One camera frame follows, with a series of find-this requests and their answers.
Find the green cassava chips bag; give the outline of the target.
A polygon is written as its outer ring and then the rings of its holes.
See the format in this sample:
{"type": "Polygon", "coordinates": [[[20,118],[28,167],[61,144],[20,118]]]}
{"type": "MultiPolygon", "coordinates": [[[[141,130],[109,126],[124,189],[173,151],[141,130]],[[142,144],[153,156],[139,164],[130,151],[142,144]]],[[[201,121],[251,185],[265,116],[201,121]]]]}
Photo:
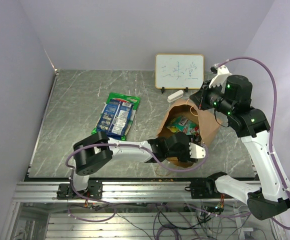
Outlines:
{"type": "MultiPolygon", "coordinates": [[[[106,103],[104,105],[104,108],[105,108],[106,104],[108,104],[111,99],[118,99],[120,101],[124,101],[124,102],[128,102],[128,103],[133,104],[132,115],[131,115],[130,121],[129,121],[128,125],[127,125],[127,129],[126,129],[126,132],[125,132],[125,136],[122,139],[116,139],[116,140],[125,141],[126,140],[126,135],[127,135],[128,131],[130,130],[130,128],[132,126],[132,123],[134,121],[135,114],[136,114],[136,111],[138,109],[138,106],[140,104],[140,100],[141,99],[139,97],[137,97],[137,96],[130,96],[130,95],[124,95],[124,94],[120,94],[120,93],[111,92],[109,94],[107,100],[106,100],[106,103]]],[[[96,126],[91,131],[91,134],[92,135],[95,134],[95,133],[97,133],[97,132],[99,132],[99,131],[96,131],[96,126]]]]}

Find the brown paper bag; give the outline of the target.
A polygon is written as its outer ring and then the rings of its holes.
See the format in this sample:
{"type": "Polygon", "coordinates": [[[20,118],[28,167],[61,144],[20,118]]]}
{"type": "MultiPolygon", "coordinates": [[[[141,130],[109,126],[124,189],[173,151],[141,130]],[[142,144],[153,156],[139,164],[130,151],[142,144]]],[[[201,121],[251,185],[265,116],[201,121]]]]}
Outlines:
{"type": "MultiPolygon", "coordinates": [[[[191,100],[180,98],[169,105],[169,109],[162,113],[162,116],[154,123],[157,126],[158,137],[170,137],[173,132],[168,128],[168,125],[174,120],[180,117],[185,117],[195,124],[195,129],[199,137],[202,138],[201,142],[207,147],[213,142],[216,137],[220,125],[217,123],[214,115],[209,111],[197,110],[191,100]]],[[[177,158],[170,157],[166,160],[167,167],[171,170],[167,170],[160,165],[157,165],[154,171],[156,177],[177,177],[184,176],[188,173],[189,169],[199,165],[199,163],[190,162],[178,162],[177,158]]]]}

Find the blue Kettle crisps bag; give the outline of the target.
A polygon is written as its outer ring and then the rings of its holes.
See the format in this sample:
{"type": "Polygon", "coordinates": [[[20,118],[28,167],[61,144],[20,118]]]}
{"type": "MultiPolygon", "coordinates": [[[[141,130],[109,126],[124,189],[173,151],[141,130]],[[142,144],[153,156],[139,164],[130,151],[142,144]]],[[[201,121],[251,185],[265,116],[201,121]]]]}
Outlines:
{"type": "Polygon", "coordinates": [[[97,132],[105,132],[109,137],[122,140],[131,120],[134,105],[111,99],[104,107],[96,125],[97,132]]]}

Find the teal green snack packet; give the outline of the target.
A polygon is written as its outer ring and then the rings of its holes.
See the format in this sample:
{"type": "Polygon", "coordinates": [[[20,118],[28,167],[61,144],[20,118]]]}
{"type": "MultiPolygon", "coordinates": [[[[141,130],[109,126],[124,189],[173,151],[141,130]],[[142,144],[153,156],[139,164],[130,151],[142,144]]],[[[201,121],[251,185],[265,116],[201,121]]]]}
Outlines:
{"type": "Polygon", "coordinates": [[[186,135],[198,136],[200,131],[198,125],[185,116],[178,116],[174,118],[169,124],[177,124],[180,132],[186,135]]]}

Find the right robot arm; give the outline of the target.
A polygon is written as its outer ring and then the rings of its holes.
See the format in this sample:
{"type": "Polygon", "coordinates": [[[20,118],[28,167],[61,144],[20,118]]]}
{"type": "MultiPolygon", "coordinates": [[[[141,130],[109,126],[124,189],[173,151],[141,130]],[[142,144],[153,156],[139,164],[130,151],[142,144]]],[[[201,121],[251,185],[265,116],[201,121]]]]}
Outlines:
{"type": "Polygon", "coordinates": [[[246,147],[260,181],[260,186],[250,185],[226,173],[215,173],[214,181],[205,186],[206,194],[211,198],[229,195],[246,204],[254,217],[265,220],[290,208],[290,181],[270,147],[266,115],[251,106],[252,89],[247,77],[230,75],[225,84],[205,80],[189,98],[199,110],[214,109],[226,115],[228,126],[246,147]]]}

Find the green yellow snack packet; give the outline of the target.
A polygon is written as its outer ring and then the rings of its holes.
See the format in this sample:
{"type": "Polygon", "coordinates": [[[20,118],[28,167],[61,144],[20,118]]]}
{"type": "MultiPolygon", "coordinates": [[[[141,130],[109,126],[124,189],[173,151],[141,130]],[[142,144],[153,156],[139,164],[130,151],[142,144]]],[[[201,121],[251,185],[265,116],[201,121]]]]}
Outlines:
{"type": "Polygon", "coordinates": [[[179,126],[177,124],[174,124],[174,123],[168,124],[166,126],[166,128],[168,130],[170,130],[172,133],[178,133],[178,132],[180,132],[179,126]]]}

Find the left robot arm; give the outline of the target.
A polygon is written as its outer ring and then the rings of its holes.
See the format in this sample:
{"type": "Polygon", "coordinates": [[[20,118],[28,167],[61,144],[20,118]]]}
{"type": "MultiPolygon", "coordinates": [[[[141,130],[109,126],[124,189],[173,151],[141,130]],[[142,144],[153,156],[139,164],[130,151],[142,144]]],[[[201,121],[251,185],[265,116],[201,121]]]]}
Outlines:
{"type": "Polygon", "coordinates": [[[69,183],[60,184],[58,200],[93,197],[100,199],[90,175],[95,174],[111,160],[134,160],[141,163],[161,163],[176,158],[181,163],[197,160],[194,135],[177,132],[170,137],[157,137],[141,142],[122,141],[95,133],[73,146],[65,165],[71,169],[69,183]]]}

